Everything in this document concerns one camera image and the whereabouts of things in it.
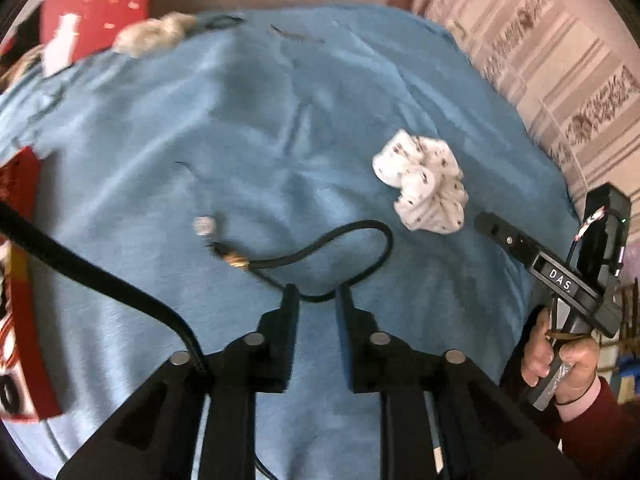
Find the person's right hand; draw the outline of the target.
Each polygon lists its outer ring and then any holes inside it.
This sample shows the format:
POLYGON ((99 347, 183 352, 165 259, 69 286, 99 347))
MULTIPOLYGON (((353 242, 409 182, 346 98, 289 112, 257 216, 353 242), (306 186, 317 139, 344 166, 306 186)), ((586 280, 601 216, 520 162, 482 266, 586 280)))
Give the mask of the person's right hand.
MULTIPOLYGON (((552 345, 546 337, 550 314, 544 308, 530 333, 521 362, 521 375, 529 387, 536 387, 551 372, 552 345)), ((570 341, 560 349, 562 361, 570 371, 555 389, 554 403, 563 422, 570 422, 590 408, 601 391, 597 374, 600 348, 592 337, 570 341)))

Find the dark red sleeve forearm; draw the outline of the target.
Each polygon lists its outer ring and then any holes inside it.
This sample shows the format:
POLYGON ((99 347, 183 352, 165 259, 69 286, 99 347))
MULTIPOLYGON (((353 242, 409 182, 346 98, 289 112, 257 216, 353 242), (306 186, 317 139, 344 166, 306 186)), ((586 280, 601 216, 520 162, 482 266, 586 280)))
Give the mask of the dark red sleeve forearm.
POLYGON ((583 479, 639 478, 639 400, 618 404, 602 378, 577 400, 555 404, 552 430, 583 479))

